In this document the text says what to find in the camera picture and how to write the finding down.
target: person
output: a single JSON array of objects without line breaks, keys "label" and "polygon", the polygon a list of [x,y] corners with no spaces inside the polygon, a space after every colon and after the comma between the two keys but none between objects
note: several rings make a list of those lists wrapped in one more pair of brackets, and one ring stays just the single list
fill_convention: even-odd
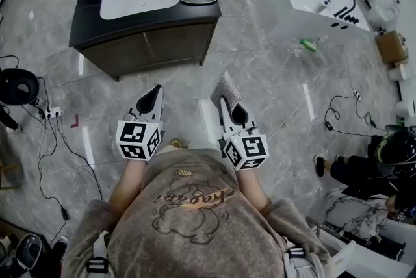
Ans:
[{"label": "person", "polygon": [[271,203],[254,170],[235,173],[209,149],[128,160],[108,203],[88,204],[63,277],[80,277],[104,230],[117,278],[284,277],[287,239],[333,266],[290,199]]},{"label": "person", "polygon": [[356,196],[358,194],[363,197],[379,194],[387,196],[385,205],[393,214],[397,215],[400,211],[416,205],[413,191],[416,186],[414,173],[407,177],[384,175],[380,172],[376,159],[359,156],[337,155],[335,160],[326,160],[316,155],[314,164],[319,177],[329,173],[334,179],[350,186]]}]

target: gray tile floor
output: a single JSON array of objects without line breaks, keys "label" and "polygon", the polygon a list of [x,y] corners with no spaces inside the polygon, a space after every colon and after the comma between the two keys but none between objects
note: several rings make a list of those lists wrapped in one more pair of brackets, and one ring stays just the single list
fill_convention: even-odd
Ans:
[{"label": "gray tile floor", "polygon": [[[88,130],[95,171],[100,183],[112,189],[122,172],[123,161],[114,144],[116,123],[133,104],[137,94],[153,84],[165,88],[165,142],[184,138],[191,147],[211,146],[201,122],[198,99],[209,97],[219,76],[228,70],[252,107],[261,130],[268,137],[298,106],[304,97],[304,84],[316,85],[319,75],[332,66],[311,92],[315,119],[311,120],[304,101],[296,113],[270,139],[270,158],[258,169],[265,190],[272,199],[290,197],[299,210],[322,215],[322,199],[337,184],[319,179],[313,169],[316,153],[363,155],[367,138],[328,132],[324,113],[334,95],[350,95],[352,86],[361,90],[359,111],[372,113],[379,127],[395,122],[397,93],[388,81],[376,46],[362,39],[346,47],[318,43],[318,53],[295,42],[274,44],[259,29],[255,10],[249,0],[220,0],[223,16],[218,22],[204,67],[197,64],[163,68],[129,75],[114,82],[94,65],[84,60],[79,71],[79,54],[68,48],[72,14],[77,0],[6,0],[5,17],[0,24],[0,54],[15,54],[20,67],[46,79],[51,103],[61,106],[64,134],[71,148],[85,154],[83,129]],[[29,19],[29,12],[34,19]],[[14,60],[0,60],[0,67],[14,66]],[[363,134],[373,131],[355,115],[354,100],[335,101],[341,112],[336,128]],[[26,228],[44,233],[48,239],[62,224],[59,206],[40,194],[39,152],[52,150],[54,135],[47,124],[42,147],[42,126],[21,107],[11,107],[13,117],[24,132],[6,135],[1,128],[1,147],[22,163],[24,187],[4,192],[0,198],[0,216]],[[79,126],[71,128],[79,116]],[[56,119],[52,121],[56,132]],[[58,139],[55,154],[42,160],[45,169],[42,184],[48,196],[56,196],[70,213],[63,233],[71,236],[88,201],[97,198],[93,180],[85,172],[66,168],[84,162],[70,154]],[[105,198],[109,192],[103,189]]]}]

